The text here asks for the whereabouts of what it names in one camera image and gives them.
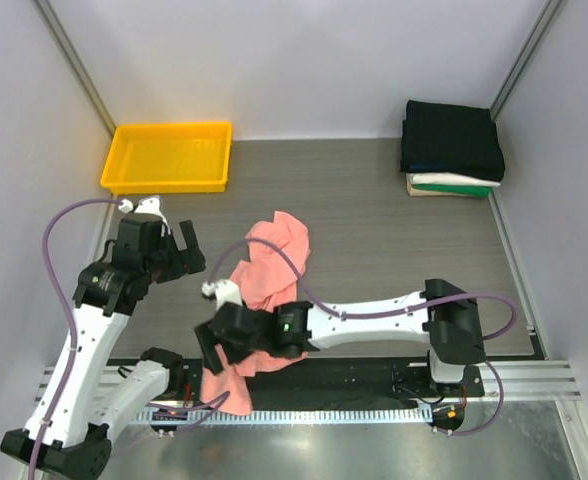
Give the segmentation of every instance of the yellow plastic bin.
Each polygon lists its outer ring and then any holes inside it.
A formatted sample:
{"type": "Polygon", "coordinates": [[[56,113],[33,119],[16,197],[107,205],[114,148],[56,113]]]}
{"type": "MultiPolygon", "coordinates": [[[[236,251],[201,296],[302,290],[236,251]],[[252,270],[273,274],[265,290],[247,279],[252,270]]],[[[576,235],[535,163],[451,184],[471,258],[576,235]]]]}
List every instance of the yellow plastic bin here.
{"type": "Polygon", "coordinates": [[[229,122],[121,125],[101,185],[116,195],[223,192],[231,144],[229,122]]]}

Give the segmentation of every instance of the wall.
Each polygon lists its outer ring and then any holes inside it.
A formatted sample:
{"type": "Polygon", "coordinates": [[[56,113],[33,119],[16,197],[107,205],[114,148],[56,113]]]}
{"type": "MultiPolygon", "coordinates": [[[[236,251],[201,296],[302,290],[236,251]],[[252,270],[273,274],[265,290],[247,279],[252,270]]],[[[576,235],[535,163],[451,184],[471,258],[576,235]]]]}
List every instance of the wall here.
{"type": "MultiPolygon", "coordinates": [[[[40,257],[49,218],[98,188],[108,136],[30,2],[0,0],[0,442],[24,425],[66,332],[40,257]]],[[[54,264],[71,295],[100,207],[62,222],[54,264]]],[[[17,462],[0,453],[0,479],[17,462]]]]}
{"type": "Polygon", "coordinates": [[[567,2],[499,127],[510,236],[549,353],[588,404],[588,0],[567,2]]]}
{"type": "Polygon", "coordinates": [[[52,0],[119,123],[397,136],[407,99],[489,107],[544,0],[52,0]]]}

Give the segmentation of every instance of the folded garment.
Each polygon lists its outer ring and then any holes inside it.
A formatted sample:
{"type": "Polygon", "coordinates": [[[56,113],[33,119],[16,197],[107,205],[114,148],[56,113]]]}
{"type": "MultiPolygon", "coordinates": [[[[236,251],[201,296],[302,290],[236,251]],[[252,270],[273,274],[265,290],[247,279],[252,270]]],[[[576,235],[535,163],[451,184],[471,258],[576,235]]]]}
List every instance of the folded garment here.
{"type": "Polygon", "coordinates": [[[479,178],[458,175],[456,173],[410,173],[410,181],[413,184],[423,185],[461,185],[468,187],[498,187],[499,182],[490,182],[479,178]]]}
{"type": "MultiPolygon", "coordinates": [[[[299,272],[305,271],[305,262],[310,254],[308,230],[303,223],[285,212],[274,212],[273,222],[258,222],[247,234],[247,238],[263,238],[275,243],[294,262],[299,272]]],[[[263,244],[251,243],[250,261],[241,261],[230,276],[241,291],[247,306],[254,310],[273,311],[283,303],[297,298],[296,275],[285,261],[263,244]]],[[[243,377],[253,377],[257,372],[280,370],[297,359],[274,358],[266,352],[255,352],[238,364],[230,365],[223,349],[216,347],[224,371],[214,375],[203,369],[201,401],[209,402],[225,391],[230,392],[220,410],[235,415],[249,415],[252,400],[243,377]]]]}
{"type": "Polygon", "coordinates": [[[436,192],[432,190],[420,190],[415,188],[410,181],[410,176],[406,175],[406,184],[407,184],[407,194],[410,197],[464,197],[465,195],[460,195],[456,193],[449,193],[449,192],[436,192]]]}
{"type": "Polygon", "coordinates": [[[492,187],[466,187],[461,185],[423,185],[412,183],[412,187],[417,190],[423,190],[427,192],[440,192],[440,193],[455,193],[457,195],[465,195],[468,197],[481,197],[486,198],[492,193],[492,187]]]}
{"type": "Polygon", "coordinates": [[[410,100],[406,117],[401,171],[503,179],[505,163],[489,110],[410,100]]]}

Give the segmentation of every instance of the folded black cloth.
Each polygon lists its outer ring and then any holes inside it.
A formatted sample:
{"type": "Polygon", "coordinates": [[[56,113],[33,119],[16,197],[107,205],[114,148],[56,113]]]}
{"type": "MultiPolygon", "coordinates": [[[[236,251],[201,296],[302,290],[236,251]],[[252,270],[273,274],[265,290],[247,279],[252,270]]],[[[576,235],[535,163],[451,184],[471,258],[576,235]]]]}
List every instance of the folded black cloth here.
{"type": "Polygon", "coordinates": [[[410,100],[401,171],[449,172],[500,182],[505,174],[496,125],[484,108],[410,100]]]}

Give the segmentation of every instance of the pink cloth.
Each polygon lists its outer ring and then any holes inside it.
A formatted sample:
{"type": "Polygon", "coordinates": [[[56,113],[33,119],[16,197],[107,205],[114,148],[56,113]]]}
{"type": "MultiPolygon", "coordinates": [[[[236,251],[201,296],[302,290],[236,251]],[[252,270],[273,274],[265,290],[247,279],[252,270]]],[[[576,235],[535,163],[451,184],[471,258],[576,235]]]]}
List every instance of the pink cloth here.
{"type": "MultiPolygon", "coordinates": [[[[263,238],[275,243],[292,259],[299,272],[305,272],[305,262],[310,254],[307,227],[289,213],[274,212],[273,222],[258,222],[246,238],[263,238]]],[[[296,300],[296,275],[283,259],[266,245],[250,243],[250,261],[241,260],[230,276],[241,290],[241,297],[253,310],[273,311],[283,303],[296,300]]],[[[225,391],[230,392],[221,411],[235,415],[249,415],[252,400],[243,377],[253,377],[257,372],[274,372],[297,359],[274,358],[266,352],[255,352],[236,365],[229,365],[220,345],[216,347],[224,371],[214,375],[203,369],[201,400],[209,402],[225,391]]]]}

